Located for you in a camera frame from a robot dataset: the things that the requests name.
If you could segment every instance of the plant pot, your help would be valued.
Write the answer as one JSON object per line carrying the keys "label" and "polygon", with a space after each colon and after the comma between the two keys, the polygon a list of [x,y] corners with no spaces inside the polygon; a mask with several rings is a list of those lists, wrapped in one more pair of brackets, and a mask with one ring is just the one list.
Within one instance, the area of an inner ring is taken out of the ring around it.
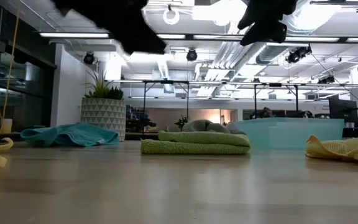
{"label": "plant pot", "polygon": [[83,98],[81,122],[107,130],[117,131],[119,140],[125,140],[126,105],[123,100]]}

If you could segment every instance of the ceiling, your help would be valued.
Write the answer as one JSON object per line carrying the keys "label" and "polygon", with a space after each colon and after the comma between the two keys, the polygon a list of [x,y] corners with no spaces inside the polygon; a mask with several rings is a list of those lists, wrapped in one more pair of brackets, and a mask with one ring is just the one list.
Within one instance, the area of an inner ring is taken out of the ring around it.
{"label": "ceiling", "polygon": [[[21,0],[25,5],[21,7],[21,18],[43,32],[102,32],[97,29],[94,24],[77,14],[70,12],[66,17],[62,17],[53,7],[49,0]],[[16,0],[0,0],[0,4],[9,11],[16,13]],[[188,34],[225,34],[229,30],[229,25],[217,26],[214,21],[196,21],[192,19],[192,7],[181,6],[180,20],[175,25],[168,25],[163,20],[163,13],[166,6],[147,6],[144,11],[145,20],[157,33],[188,33]],[[340,36],[340,35],[358,35],[358,13],[357,7],[342,7],[335,15],[332,16],[325,24],[314,30],[311,35],[323,36]],[[318,17],[318,14],[312,15],[310,20]],[[67,45],[67,50],[73,49],[73,46],[81,45],[81,47],[97,46],[97,45],[117,45],[117,52],[123,54],[119,44],[111,40],[78,40],[71,41],[59,40]],[[175,52],[175,56],[167,59],[167,67],[170,70],[188,70],[195,71],[197,63],[213,61],[222,42],[218,41],[185,41],[175,40],[167,41],[167,52]],[[189,48],[195,48],[198,53],[198,60],[200,62],[187,62],[182,60],[185,58],[186,52]],[[307,56],[299,63],[288,68],[288,65],[283,61],[285,52],[281,57],[277,57],[269,66],[263,69],[264,82],[274,80],[271,82],[286,82],[288,77],[291,80],[302,81],[312,75],[324,72],[326,69],[334,68],[336,78],[340,82],[348,81],[349,68],[357,65],[358,62],[358,44],[312,44],[313,54]],[[107,57],[109,52],[98,52],[97,56],[100,58]],[[158,64],[155,60],[136,61],[131,58],[126,58],[126,63],[122,65],[122,73],[130,75],[131,78],[136,77],[136,74],[142,75],[152,73],[152,70],[158,70]]]}

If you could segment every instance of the plastic bin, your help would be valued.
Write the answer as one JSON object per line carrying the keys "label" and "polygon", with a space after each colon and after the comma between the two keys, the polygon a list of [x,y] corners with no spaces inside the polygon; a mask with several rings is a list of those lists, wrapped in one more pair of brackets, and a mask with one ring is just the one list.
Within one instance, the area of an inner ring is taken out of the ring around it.
{"label": "plastic bin", "polygon": [[254,149],[304,149],[311,135],[320,141],[341,140],[343,119],[264,118],[236,122]]}

